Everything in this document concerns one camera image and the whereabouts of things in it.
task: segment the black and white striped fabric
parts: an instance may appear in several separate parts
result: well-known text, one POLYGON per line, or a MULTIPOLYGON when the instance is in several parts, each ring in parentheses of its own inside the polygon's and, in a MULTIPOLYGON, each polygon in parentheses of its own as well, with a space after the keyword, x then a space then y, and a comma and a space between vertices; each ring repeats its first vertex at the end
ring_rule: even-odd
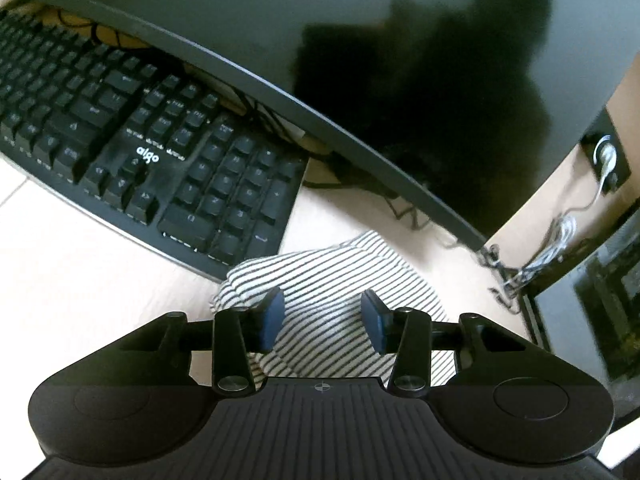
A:
MULTIPOLYGON (((365 332, 360 295, 368 288, 391 309, 410 306, 447 320, 429 283, 374 231, 328 249, 243 262, 229 272, 212 310, 253 306, 274 286, 284 292, 286 314, 273 351, 250 354, 256 384, 264 376, 379 376, 386 384, 395 356, 377 354, 365 332)), ((431 361, 431 384, 455 374, 452 352, 432 352, 431 361)))

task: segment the keyboard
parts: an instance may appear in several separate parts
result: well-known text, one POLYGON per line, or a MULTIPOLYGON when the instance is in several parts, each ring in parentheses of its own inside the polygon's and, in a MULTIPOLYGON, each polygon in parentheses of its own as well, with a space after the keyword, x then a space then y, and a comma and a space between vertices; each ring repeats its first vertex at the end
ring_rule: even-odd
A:
POLYGON ((224 280, 277 253, 307 158, 154 61, 0 13, 0 151, 94 218, 224 280))

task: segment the computer monitor screen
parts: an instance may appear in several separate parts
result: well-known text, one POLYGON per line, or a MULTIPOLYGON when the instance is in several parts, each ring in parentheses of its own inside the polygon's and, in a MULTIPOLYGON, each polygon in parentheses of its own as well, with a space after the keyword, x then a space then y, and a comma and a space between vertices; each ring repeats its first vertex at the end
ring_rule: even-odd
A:
POLYGON ((318 137, 479 248, 597 117, 640 0, 41 0, 318 137))

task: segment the power socket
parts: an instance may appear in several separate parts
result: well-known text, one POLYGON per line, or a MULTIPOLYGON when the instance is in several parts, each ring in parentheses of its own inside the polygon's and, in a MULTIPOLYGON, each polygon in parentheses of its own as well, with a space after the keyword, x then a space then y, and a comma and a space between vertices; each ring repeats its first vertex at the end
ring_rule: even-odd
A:
POLYGON ((580 141, 582 150, 587 156, 597 179, 600 179, 600 175, 602 174, 600 149, 606 142, 613 144, 618 160, 616 162, 616 168, 604 181, 604 186, 602 186, 603 194, 617 191, 631 176, 631 168, 629 167, 628 160, 626 160, 625 150, 622 147, 616 128, 613 122, 611 122, 611 117, 609 117, 609 113, 605 108, 596 120, 593 121, 593 124, 580 141))

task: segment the white cable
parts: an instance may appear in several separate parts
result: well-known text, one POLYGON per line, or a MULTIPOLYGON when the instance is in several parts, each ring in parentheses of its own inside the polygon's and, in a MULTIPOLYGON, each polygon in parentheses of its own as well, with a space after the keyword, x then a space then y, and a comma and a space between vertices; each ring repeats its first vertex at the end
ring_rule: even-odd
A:
POLYGON ((598 184, 598 191, 593 197, 593 200, 584 207, 568 209, 562 216, 555 219, 551 224, 549 241, 546 246, 536 254, 527 265, 522 267, 515 276, 508 280, 505 285, 511 285, 511 283, 515 282, 516 286, 523 286, 529 283, 540 270, 548 266, 548 264, 565 251, 578 229, 577 221, 572 213, 587 211, 587 209, 590 209, 598 201, 604 182, 615 169, 617 161, 618 154, 616 153, 615 147, 610 143, 604 144, 600 150, 600 162, 602 164, 600 183, 598 184))

